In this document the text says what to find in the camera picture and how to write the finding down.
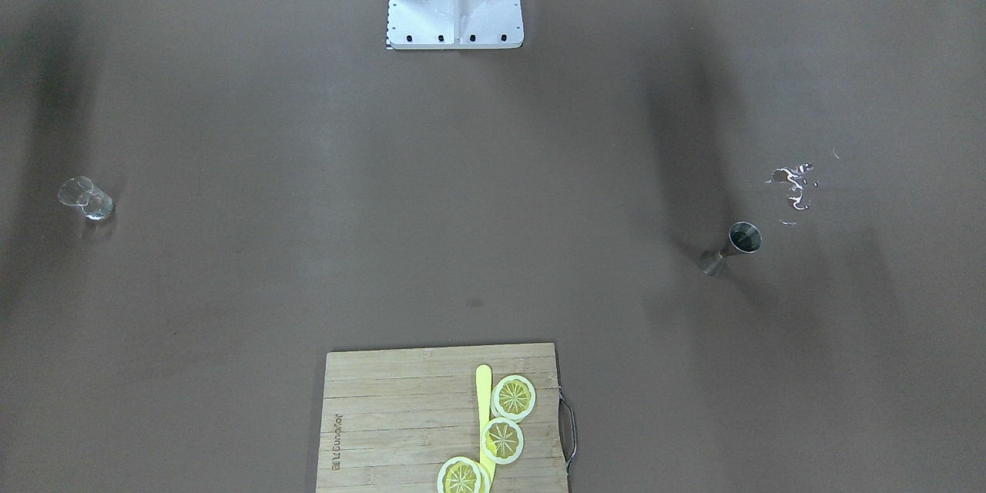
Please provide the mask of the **yellow plastic knife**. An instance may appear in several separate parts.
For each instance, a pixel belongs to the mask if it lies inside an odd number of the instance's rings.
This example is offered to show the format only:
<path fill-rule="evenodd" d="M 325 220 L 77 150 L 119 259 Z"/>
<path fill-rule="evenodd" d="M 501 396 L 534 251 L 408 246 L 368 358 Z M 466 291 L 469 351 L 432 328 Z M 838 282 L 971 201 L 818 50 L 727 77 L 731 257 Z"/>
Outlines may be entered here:
<path fill-rule="evenodd" d="M 475 370 L 475 390 L 478 399 L 478 422 L 479 422 L 479 458 L 478 463 L 484 472 L 483 492 L 489 492 L 492 486 L 493 476 L 495 475 L 496 464 L 491 461 L 489 456 L 483 451 L 485 430 L 491 420 L 491 392 L 492 392 L 492 371 L 488 364 L 479 364 Z"/>

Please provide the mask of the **lemon slice upper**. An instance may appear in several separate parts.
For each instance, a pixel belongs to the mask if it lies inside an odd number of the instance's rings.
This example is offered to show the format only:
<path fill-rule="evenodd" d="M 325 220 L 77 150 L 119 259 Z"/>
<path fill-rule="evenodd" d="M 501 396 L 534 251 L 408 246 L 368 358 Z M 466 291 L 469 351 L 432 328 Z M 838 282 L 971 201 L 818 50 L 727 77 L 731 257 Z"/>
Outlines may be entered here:
<path fill-rule="evenodd" d="M 536 390 L 527 377 L 512 374 L 492 388 L 490 401 L 493 415 L 520 423 L 535 408 Z"/>

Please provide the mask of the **lemon slice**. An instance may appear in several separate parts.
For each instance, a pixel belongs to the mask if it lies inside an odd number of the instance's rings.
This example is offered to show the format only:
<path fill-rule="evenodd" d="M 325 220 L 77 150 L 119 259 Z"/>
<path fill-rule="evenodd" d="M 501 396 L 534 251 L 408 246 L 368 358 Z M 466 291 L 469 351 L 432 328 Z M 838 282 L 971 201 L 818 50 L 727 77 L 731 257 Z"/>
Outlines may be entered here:
<path fill-rule="evenodd" d="M 439 493 L 489 492 L 491 479 L 479 462 L 466 457 L 453 457 L 441 466 L 435 487 Z"/>
<path fill-rule="evenodd" d="M 535 408 L 536 390 L 527 377 L 512 374 L 492 388 L 490 401 L 493 415 L 520 423 Z"/>
<path fill-rule="evenodd" d="M 525 436 L 510 418 L 493 418 L 480 431 L 482 457 L 492 464 L 514 464 L 524 451 Z"/>

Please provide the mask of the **clear glass shaker cup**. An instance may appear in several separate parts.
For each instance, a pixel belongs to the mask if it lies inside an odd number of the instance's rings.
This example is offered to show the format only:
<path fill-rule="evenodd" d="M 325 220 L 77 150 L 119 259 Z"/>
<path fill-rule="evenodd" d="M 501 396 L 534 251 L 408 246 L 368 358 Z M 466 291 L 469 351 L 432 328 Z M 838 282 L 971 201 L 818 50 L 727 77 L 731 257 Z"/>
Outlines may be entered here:
<path fill-rule="evenodd" d="M 65 180 L 57 197 L 60 204 L 77 208 L 90 220 L 108 219 L 114 208 L 112 197 L 83 175 Z"/>

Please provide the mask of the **wooden cutting board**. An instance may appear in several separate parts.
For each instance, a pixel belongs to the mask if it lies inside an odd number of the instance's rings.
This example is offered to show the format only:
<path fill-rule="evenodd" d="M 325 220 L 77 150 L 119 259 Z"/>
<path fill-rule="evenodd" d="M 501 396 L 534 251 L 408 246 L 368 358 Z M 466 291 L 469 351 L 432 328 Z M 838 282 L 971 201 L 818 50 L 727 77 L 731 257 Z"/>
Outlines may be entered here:
<path fill-rule="evenodd" d="M 558 362 L 552 343 L 338 351 L 325 357 L 317 492 L 436 492 L 449 458 L 478 461 L 475 371 L 518 374 L 536 390 L 525 448 L 493 492 L 567 492 Z"/>

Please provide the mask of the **spilled liquid puddle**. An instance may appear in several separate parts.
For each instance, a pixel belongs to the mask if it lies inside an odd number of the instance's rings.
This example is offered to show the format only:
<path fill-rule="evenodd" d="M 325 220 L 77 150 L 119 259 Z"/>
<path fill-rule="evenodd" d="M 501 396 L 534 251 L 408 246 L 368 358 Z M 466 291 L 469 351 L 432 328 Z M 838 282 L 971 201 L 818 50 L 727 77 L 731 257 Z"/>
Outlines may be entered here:
<path fill-rule="evenodd" d="M 811 195 L 818 187 L 818 181 L 813 178 L 816 166 L 811 162 L 802 162 L 795 166 L 781 166 L 771 171 L 764 184 L 783 189 L 785 212 L 776 218 L 782 227 L 799 226 L 799 218 L 811 208 Z"/>

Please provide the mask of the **lemon slice middle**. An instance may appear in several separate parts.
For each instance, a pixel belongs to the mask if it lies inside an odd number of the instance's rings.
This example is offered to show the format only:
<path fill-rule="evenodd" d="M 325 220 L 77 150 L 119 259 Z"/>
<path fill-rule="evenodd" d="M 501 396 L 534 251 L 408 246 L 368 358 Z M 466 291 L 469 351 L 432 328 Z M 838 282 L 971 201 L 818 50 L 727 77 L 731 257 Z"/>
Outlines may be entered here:
<path fill-rule="evenodd" d="M 493 418 L 480 431 L 482 457 L 492 464 L 514 464 L 524 451 L 525 436 L 510 418 Z"/>

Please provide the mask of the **lemon slice lower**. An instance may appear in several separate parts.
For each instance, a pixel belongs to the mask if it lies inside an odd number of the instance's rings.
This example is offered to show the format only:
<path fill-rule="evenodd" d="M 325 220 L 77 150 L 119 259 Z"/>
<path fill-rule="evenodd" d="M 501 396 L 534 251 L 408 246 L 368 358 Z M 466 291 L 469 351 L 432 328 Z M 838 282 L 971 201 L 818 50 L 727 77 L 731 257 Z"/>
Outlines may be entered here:
<path fill-rule="evenodd" d="M 453 457 L 441 466 L 435 487 L 439 493 L 489 492 L 491 479 L 479 462 L 466 457 Z"/>

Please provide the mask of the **steel jigger measuring cup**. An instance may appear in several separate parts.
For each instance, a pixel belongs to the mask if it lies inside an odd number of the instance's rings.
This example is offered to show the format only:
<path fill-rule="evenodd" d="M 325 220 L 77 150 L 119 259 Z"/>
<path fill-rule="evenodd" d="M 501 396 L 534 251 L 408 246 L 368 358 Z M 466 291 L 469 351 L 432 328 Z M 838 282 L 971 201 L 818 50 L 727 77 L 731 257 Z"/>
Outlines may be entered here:
<path fill-rule="evenodd" d="M 762 233 L 753 223 L 740 220 L 729 227 L 726 243 L 719 250 L 708 250 L 698 260 L 705 275 L 715 277 L 725 268 L 726 258 L 750 254 L 760 250 Z"/>

